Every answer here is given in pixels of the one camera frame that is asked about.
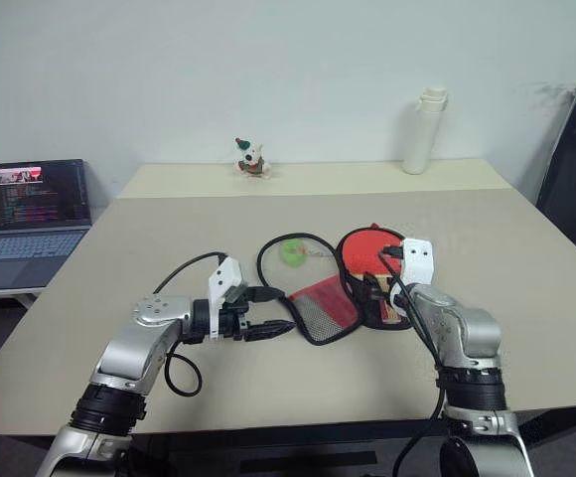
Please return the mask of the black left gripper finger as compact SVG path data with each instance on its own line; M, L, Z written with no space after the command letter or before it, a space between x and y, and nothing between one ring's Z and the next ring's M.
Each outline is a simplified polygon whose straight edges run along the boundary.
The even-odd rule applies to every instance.
M284 297L284 292L270 286L249 286L243 293L248 302L269 302Z
M268 320L260 324L252 324L243 332L245 341L264 341L288 333L295 328L294 322L286 320Z

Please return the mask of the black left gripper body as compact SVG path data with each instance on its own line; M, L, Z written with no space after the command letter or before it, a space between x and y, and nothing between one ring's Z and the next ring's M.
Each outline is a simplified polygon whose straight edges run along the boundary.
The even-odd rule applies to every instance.
M246 298L247 285L241 285L226 293L218 311L218 335L241 341L248 330L245 314L249 310Z

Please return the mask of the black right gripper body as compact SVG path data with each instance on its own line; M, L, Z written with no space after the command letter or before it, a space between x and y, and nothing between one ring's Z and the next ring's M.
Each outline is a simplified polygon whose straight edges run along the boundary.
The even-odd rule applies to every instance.
M388 304L393 310L404 309L404 296L402 294L402 287L395 277L388 277L386 279L388 284Z

